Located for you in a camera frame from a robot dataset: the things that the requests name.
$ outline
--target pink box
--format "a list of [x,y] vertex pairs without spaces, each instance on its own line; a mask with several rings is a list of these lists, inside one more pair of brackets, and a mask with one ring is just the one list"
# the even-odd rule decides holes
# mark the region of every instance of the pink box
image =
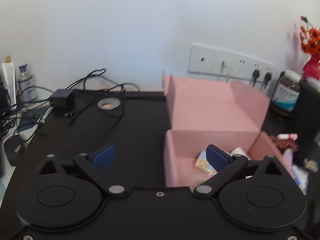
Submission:
[[208,174],[194,167],[202,150],[214,144],[231,152],[243,148],[253,160],[267,154],[282,161],[272,140],[261,132],[269,99],[242,82],[214,82],[163,75],[171,130],[164,146],[167,187],[196,187]]

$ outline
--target bottle label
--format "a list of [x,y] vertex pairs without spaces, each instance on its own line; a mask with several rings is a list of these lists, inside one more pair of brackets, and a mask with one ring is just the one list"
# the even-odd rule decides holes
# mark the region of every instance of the bottle label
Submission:
[[292,90],[285,85],[278,83],[272,102],[280,108],[291,112],[297,103],[299,92]]
[[[35,85],[35,81],[33,78],[31,78],[28,81],[19,83],[19,87],[20,87],[20,92],[22,92],[23,90],[25,90],[28,87],[32,87]],[[22,101],[23,102],[33,102],[37,100],[37,94],[36,94],[36,89],[35,88],[29,88],[26,91],[23,92],[23,94],[21,95]]]

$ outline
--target box lid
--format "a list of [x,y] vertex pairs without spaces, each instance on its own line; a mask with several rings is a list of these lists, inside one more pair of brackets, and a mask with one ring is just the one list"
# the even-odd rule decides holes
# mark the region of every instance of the box lid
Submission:
[[163,75],[172,129],[259,131],[269,98],[257,89],[230,83]]

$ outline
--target flower vase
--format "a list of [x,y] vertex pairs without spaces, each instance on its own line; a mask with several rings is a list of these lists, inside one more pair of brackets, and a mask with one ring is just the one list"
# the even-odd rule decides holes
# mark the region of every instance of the flower vase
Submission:
[[311,55],[311,59],[304,65],[302,69],[302,76],[304,79],[307,77],[313,77],[319,80],[320,77],[320,57],[317,55]]

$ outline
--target black mouse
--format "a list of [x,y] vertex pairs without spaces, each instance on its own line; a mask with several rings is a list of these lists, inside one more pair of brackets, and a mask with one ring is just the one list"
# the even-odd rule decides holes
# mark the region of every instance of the black mouse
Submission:
[[23,141],[19,135],[9,137],[4,142],[4,151],[11,166],[17,166],[24,152]]

